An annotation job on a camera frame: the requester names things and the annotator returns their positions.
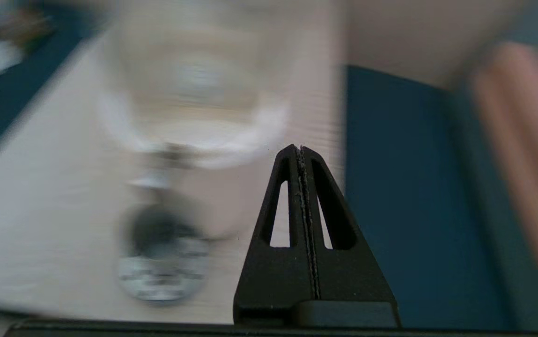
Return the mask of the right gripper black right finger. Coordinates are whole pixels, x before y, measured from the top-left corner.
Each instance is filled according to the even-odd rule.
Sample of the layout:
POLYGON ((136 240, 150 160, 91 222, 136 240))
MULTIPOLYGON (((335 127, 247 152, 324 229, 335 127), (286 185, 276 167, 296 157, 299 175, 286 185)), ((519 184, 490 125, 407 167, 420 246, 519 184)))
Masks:
POLYGON ((297 324, 401 328, 393 292, 326 162, 308 147, 298 160, 312 296, 297 304, 297 324))

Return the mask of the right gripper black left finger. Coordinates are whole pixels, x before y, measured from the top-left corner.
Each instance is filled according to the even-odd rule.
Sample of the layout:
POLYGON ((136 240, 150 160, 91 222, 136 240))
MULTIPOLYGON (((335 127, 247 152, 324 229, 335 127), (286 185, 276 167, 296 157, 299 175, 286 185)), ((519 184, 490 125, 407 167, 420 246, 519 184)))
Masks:
POLYGON ((233 297, 236 325, 291 325, 294 307, 315 297, 300 153, 295 145, 288 145, 275 157, 233 297), (272 247, 278 199, 284 183, 287 185, 289 246, 272 247))

